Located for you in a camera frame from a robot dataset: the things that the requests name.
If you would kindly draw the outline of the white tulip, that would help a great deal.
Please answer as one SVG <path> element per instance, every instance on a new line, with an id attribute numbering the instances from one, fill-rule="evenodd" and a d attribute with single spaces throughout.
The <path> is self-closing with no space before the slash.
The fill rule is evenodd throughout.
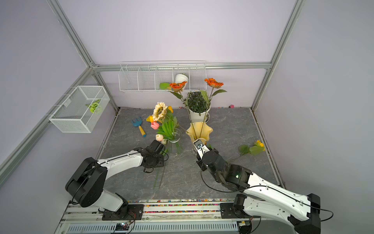
<path id="1" fill-rule="evenodd" d="M 155 182 L 154 182 L 154 185 L 153 185 L 154 189 L 159 189 L 160 186 L 161 186 L 163 175 L 164 175 L 164 172 L 165 172 L 166 161 L 169 158 L 169 156 L 168 156 L 168 146 L 167 146 L 168 140 L 164 139 L 164 140 L 161 141 L 161 143 L 164 145 L 164 149 L 161 152 L 161 154 L 163 155 L 163 161 L 164 161 L 163 165 L 164 166 L 160 167 L 160 168 L 157 168 L 157 174 L 156 174 Z"/>

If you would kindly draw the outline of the pink tulip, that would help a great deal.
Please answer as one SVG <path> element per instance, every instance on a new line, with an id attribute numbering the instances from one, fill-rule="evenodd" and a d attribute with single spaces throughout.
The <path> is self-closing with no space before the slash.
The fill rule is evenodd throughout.
<path id="1" fill-rule="evenodd" d="M 164 136 L 164 135 L 162 135 L 162 134 L 157 134 L 157 135 L 155 136 L 155 138 L 156 138 L 157 141 L 159 141 L 159 142 L 161 142 L 161 143 L 163 143 L 163 144 L 166 144 L 167 141 L 171 141 L 171 140 L 173 140 L 173 139 L 170 140 L 169 137 Z"/>
<path id="2" fill-rule="evenodd" d="M 158 122 L 152 122 L 151 128 L 154 130 L 157 130 L 157 133 L 160 135 L 163 135 L 164 137 L 170 139 L 172 137 L 172 130 L 169 128 L 167 123 L 158 123 Z"/>

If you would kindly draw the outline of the clear glass vase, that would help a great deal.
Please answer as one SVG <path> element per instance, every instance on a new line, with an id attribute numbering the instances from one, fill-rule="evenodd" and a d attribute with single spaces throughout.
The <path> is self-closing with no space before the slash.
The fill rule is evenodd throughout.
<path id="1" fill-rule="evenodd" d="M 167 143 L 167 149 L 169 153 L 176 154 L 176 155 L 182 153 L 183 147 L 180 143 L 181 135 L 182 135 L 181 130 L 176 128 L 174 130 L 174 133 L 172 134 L 171 139 L 169 139 Z"/>

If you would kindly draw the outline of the yellow fluted vase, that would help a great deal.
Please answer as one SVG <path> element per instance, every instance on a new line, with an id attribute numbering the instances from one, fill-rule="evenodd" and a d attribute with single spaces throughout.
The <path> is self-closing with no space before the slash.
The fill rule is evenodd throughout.
<path id="1" fill-rule="evenodd" d="M 197 140 L 206 144 L 210 140 L 209 135 L 212 132 L 213 129 L 206 122 L 192 122 L 189 129 L 186 130 L 186 134 L 190 137 L 192 144 Z"/>

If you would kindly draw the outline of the cream gerbera flower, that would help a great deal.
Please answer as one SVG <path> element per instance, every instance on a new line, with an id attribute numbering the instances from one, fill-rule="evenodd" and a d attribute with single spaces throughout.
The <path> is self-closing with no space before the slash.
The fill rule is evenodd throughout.
<path id="1" fill-rule="evenodd" d="M 153 120 L 154 122 L 158 122 L 160 124 L 162 124 L 164 122 L 165 119 L 168 119 L 167 117 L 167 107 L 166 104 L 164 102 L 158 102 L 157 105 L 155 106 L 154 110 L 153 110 Z M 182 127 L 182 125 L 179 123 L 178 119 L 177 119 L 177 128 L 180 129 L 181 131 L 184 130 L 186 131 L 186 128 Z"/>

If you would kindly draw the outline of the orange gerbera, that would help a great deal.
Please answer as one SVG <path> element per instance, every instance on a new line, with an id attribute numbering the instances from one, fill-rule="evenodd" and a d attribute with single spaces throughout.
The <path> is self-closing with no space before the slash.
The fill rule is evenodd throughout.
<path id="1" fill-rule="evenodd" d="M 214 78 L 206 78 L 205 79 L 206 84 L 211 88 L 210 94 L 207 91 L 200 91 L 200 96 L 202 98 L 202 101 L 199 102 L 199 106 L 201 109 L 201 112 L 203 113 L 203 118 L 201 122 L 206 122 L 206 116 L 208 114 L 208 111 L 211 106 L 211 101 L 214 96 L 221 93 L 226 93 L 227 91 L 222 89 L 224 86 L 223 82 L 218 82 Z"/>
<path id="2" fill-rule="evenodd" d="M 198 92 L 189 92 L 186 98 L 183 98 L 182 90 L 187 82 L 183 83 L 171 83 L 171 93 L 180 99 L 188 110 L 188 116 L 190 122 L 194 122 L 191 116 L 191 112 L 197 112 L 199 110 Z"/>

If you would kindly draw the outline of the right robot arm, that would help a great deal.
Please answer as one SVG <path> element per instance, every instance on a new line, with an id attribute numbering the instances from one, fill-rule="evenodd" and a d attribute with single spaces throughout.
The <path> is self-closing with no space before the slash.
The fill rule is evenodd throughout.
<path id="1" fill-rule="evenodd" d="M 197 151 L 197 163 L 217 183 L 237 192 L 233 209 L 238 217 L 260 216 L 283 222 L 298 234 L 321 232 L 320 197 L 283 189 L 240 165 L 227 163 L 215 150 Z"/>

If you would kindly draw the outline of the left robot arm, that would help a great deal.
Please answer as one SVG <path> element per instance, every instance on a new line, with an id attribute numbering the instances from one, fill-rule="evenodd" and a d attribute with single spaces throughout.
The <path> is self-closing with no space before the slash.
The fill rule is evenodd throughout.
<path id="1" fill-rule="evenodd" d="M 131 168 L 143 167 L 145 173 L 163 167 L 166 162 L 165 146 L 154 140 L 146 148 L 137 147 L 132 151 L 108 159 L 86 158 L 65 185 L 72 203 L 82 208 L 96 207 L 103 221 L 141 220 L 143 205 L 130 205 L 117 193 L 104 189 L 108 178 Z"/>

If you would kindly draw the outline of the blue toy rake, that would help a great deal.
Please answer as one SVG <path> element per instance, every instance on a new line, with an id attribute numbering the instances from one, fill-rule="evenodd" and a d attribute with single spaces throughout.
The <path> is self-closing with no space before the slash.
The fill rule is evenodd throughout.
<path id="1" fill-rule="evenodd" d="M 146 133 L 145 133 L 144 129 L 141 126 L 141 124 L 142 124 L 141 118 L 140 117 L 139 118 L 135 118 L 134 120 L 131 120 L 131 122 L 132 122 L 133 126 L 138 127 L 138 129 L 139 129 L 142 137 L 146 137 Z"/>

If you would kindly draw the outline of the yellow toy shovel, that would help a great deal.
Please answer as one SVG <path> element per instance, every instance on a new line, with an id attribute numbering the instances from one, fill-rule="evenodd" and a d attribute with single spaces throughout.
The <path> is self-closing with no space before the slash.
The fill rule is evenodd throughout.
<path id="1" fill-rule="evenodd" d="M 146 119 L 146 121 L 150 122 L 150 123 L 154 122 L 153 116 L 148 116 L 147 119 Z"/>

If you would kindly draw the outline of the yellow gerbera right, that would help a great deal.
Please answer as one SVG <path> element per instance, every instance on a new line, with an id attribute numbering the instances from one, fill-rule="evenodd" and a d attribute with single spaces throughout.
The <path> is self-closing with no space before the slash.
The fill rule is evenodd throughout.
<path id="1" fill-rule="evenodd" d="M 243 144 L 240 145 L 238 148 L 239 156 L 230 160 L 230 162 L 238 160 L 239 158 L 246 156 L 246 155 L 258 155 L 262 152 L 266 151 L 266 146 L 260 140 L 255 141 L 252 145 Z"/>

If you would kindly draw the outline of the potted green plant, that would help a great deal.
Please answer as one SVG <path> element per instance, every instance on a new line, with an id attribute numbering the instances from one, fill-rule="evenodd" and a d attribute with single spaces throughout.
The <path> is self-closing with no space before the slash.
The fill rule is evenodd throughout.
<path id="1" fill-rule="evenodd" d="M 189 92 L 185 104 L 192 122 L 208 122 L 210 103 L 205 90 Z"/>

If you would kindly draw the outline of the green toy shovel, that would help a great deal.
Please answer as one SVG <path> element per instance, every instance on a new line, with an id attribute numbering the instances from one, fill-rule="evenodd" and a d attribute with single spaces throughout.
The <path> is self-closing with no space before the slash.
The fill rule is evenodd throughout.
<path id="1" fill-rule="evenodd" d="M 171 90 L 170 83 L 167 82 L 162 82 L 159 84 L 159 89 L 160 90 Z"/>

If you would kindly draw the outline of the white empty pot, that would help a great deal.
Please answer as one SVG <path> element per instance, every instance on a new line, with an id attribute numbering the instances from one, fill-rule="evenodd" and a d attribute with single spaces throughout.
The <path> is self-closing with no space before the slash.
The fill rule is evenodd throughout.
<path id="1" fill-rule="evenodd" d="M 184 74 L 177 74 L 174 81 L 175 83 L 189 82 L 189 78 Z"/>

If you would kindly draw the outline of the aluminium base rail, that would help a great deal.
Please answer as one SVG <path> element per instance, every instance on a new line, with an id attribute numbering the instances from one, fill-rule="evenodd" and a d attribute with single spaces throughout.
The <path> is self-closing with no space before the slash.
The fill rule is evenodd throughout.
<path id="1" fill-rule="evenodd" d="M 292 226 L 266 216 L 229 217 L 233 199 L 133 200 L 132 216 L 103 220 L 96 207 L 68 205 L 56 234 L 294 234 Z"/>

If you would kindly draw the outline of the aluminium frame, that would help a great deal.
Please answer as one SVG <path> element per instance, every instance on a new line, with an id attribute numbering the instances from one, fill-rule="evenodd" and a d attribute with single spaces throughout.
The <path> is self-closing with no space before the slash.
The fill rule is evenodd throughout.
<path id="1" fill-rule="evenodd" d="M 73 92 L 73 88 L 78 87 L 86 82 L 89 77 L 93 77 L 98 84 L 106 86 L 101 72 L 114 72 L 120 71 L 121 66 L 119 64 L 95 64 L 91 57 L 89 56 L 86 48 L 81 42 L 77 32 L 71 25 L 68 17 L 64 13 L 60 3 L 58 1 L 47 1 L 50 9 L 54 13 L 58 23 L 64 28 L 69 39 L 73 43 L 77 52 L 83 59 L 86 65 L 86 69 L 82 74 L 74 81 L 72 86 L 67 90 L 67 92 L 62 95 L 58 100 L 58 103 L 62 103 L 66 100 L 69 94 Z M 218 63 L 207 63 L 203 61 L 167 61 L 165 63 L 143 63 L 144 66 L 150 65 L 151 67 L 160 67 L 163 69 L 177 68 L 195 68 L 199 65 L 204 65 L 206 69 L 265 69 L 266 74 L 269 75 L 270 70 L 275 67 L 275 61 L 277 57 L 281 54 L 281 50 L 289 38 L 289 34 L 300 15 L 301 9 L 305 4 L 304 1 L 296 1 L 293 9 L 291 11 L 290 17 L 287 21 L 286 27 L 282 33 L 280 41 L 276 47 L 275 53 L 269 62 L 218 62 Z M 26 158 L 29 152 L 38 143 L 40 138 L 44 135 L 48 127 L 51 126 L 51 122 L 48 120 L 47 116 L 44 116 L 38 124 L 32 129 L 32 131 L 22 140 L 22 142 L 15 148 L 15 150 L 10 154 L 10 156 L 1 164 L 1 186 L 3 186 L 19 167 L 21 162 Z"/>

